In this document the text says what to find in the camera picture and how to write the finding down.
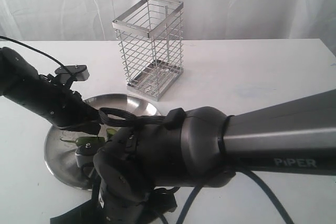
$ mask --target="stainless steel plate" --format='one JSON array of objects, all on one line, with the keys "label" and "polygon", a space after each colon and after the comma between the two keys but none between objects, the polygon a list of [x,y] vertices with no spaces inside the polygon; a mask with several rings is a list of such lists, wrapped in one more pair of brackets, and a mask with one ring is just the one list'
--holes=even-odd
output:
[{"label": "stainless steel plate", "polygon": [[[92,107],[109,107],[132,112],[135,115],[160,115],[157,108],[146,100],[127,94],[104,94],[85,100]],[[99,136],[106,137],[106,126],[102,125]],[[90,190],[91,184],[77,167],[76,145],[62,142],[60,138],[75,140],[80,136],[89,136],[83,132],[61,131],[51,127],[45,141],[44,159],[50,172],[66,185]]]}]

